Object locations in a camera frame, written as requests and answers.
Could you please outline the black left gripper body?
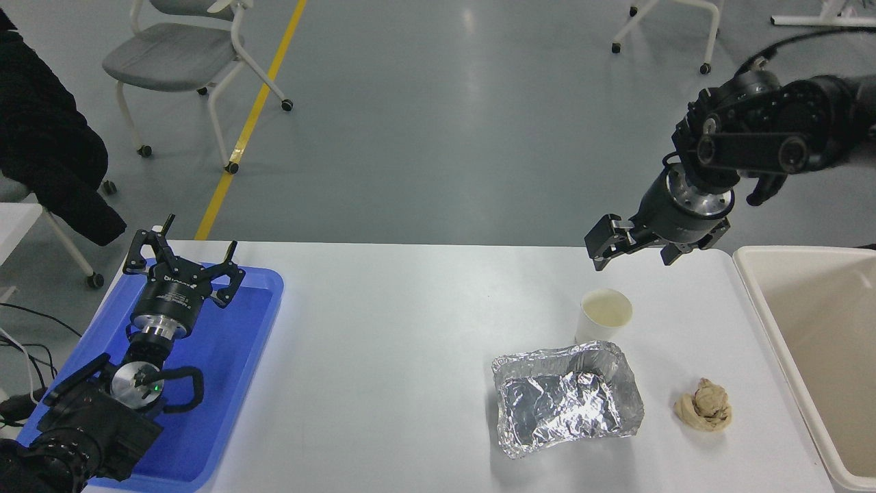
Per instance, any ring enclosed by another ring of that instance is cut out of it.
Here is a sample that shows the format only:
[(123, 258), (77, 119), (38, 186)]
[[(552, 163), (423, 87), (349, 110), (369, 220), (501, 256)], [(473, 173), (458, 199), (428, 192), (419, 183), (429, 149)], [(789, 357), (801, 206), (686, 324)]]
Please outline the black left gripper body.
[(151, 265), (140, 299), (131, 313), (131, 322), (143, 329), (151, 322), (170, 319), (175, 329), (193, 328), (211, 293), (204, 271), (204, 266), (198, 263)]

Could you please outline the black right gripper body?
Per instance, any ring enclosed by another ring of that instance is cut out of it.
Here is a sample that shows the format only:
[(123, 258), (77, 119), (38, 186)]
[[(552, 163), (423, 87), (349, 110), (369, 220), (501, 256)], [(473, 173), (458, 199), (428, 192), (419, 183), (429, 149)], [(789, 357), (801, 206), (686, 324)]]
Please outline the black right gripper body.
[(632, 217), (635, 227), (672, 243), (703, 240), (731, 212), (731, 192), (713, 193), (694, 184), (683, 170), (664, 170)]

